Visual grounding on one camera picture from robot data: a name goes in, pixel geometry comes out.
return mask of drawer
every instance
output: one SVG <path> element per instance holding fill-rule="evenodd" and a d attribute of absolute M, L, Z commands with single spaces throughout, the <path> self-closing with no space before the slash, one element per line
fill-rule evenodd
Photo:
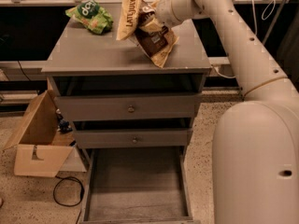
<path fill-rule="evenodd" d="M 94 149 L 80 223 L 194 223 L 179 147 Z"/>
<path fill-rule="evenodd" d="M 75 131 L 79 148 L 187 146 L 192 129 Z"/>
<path fill-rule="evenodd" d="M 194 117 L 199 95 L 57 97 L 55 103 L 69 121 Z"/>
<path fill-rule="evenodd" d="M 105 74 L 102 70 L 103 76 L 96 75 L 96 71 L 92 76 L 54 76 L 52 83 L 61 96 L 200 92 L 209 69 L 190 72 L 185 67 L 143 71 L 141 74 L 127 69 Z"/>

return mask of open drawer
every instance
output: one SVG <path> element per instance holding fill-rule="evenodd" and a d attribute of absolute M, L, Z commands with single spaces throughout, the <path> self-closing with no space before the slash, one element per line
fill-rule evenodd
<path fill-rule="evenodd" d="M 180 147 L 94 149 L 80 223 L 194 223 Z"/>

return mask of drawer knob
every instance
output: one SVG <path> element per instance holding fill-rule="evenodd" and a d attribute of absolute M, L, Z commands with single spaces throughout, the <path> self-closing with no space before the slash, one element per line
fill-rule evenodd
<path fill-rule="evenodd" d="M 138 143 L 138 139 L 136 137 L 134 137 L 133 140 L 132 140 L 132 143 L 133 144 L 137 144 Z"/>
<path fill-rule="evenodd" d="M 128 112 L 129 112 L 129 113 L 134 113 L 134 112 L 135 112 L 135 108 L 134 108 L 132 105 L 130 105 L 130 106 L 128 107 Z"/>

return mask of speckled floor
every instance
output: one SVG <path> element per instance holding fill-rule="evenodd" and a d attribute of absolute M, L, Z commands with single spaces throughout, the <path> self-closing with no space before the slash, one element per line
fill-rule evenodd
<path fill-rule="evenodd" d="M 219 117 L 232 105 L 241 102 L 236 91 L 204 91 L 200 112 L 194 123 L 191 144 L 188 147 L 185 169 L 191 200 L 193 219 L 201 224 L 213 224 L 212 195 L 212 135 Z M 0 116 L 0 149 L 13 134 L 21 116 Z M 52 198 L 57 178 L 15 176 L 13 167 L 16 148 L 0 154 L 0 197 L 5 200 L 0 209 L 0 223 L 75 224 L 80 205 L 63 207 Z M 84 173 L 60 172 L 59 176 L 75 176 L 83 183 Z M 62 202 L 73 203 L 78 199 L 79 187 L 66 182 L 58 196 Z"/>

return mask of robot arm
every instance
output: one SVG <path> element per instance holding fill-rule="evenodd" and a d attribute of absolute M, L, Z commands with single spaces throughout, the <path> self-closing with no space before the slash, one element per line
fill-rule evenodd
<path fill-rule="evenodd" d="M 299 94 L 232 0 L 161 0 L 168 27 L 202 12 L 214 22 L 246 102 L 213 138 L 216 224 L 299 223 Z"/>

